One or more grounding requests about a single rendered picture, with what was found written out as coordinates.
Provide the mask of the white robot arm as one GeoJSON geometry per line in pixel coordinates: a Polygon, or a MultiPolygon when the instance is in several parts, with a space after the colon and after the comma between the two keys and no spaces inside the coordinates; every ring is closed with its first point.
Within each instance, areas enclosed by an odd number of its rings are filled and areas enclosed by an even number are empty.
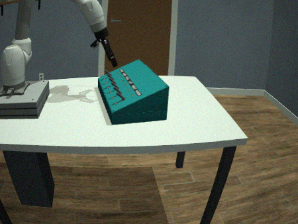
{"type": "MultiPolygon", "coordinates": [[[[92,32],[99,32],[107,27],[103,10],[97,0],[71,1],[79,7],[92,32]]],[[[30,85],[29,82],[25,82],[25,68],[32,56],[31,40],[28,37],[32,4],[33,0],[19,0],[15,39],[4,49],[1,57],[3,91],[0,97],[24,95],[30,85]]]]}

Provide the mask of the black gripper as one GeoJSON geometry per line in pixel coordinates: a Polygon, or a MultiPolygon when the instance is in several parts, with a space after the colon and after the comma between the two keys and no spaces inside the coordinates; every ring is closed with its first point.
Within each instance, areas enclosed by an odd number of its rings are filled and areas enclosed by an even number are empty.
{"type": "Polygon", "coordinates": [[[113,67],[118,66],[115,56],[113,54],[113,51],[111,50],[110,44],[108,43],[108,39],[106,38],[106,36],[109,35],[107,27],[104,28],[103,30],[100,30],[99,32],[94,32],[94,35],[97,40],[101,39],[101,44],[104,46],[106,55],[108,56],[109,61],[111,61],[113,67]]]}

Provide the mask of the teal console panel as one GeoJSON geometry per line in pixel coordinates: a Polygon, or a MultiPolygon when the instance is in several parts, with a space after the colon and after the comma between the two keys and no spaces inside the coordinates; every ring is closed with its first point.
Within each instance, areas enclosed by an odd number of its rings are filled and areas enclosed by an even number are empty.
{"type": "Polygon", "coordinates": [[[105,72],[98,88],[112,125],[167,120],[170,87],[144,62],[105,72]]]}

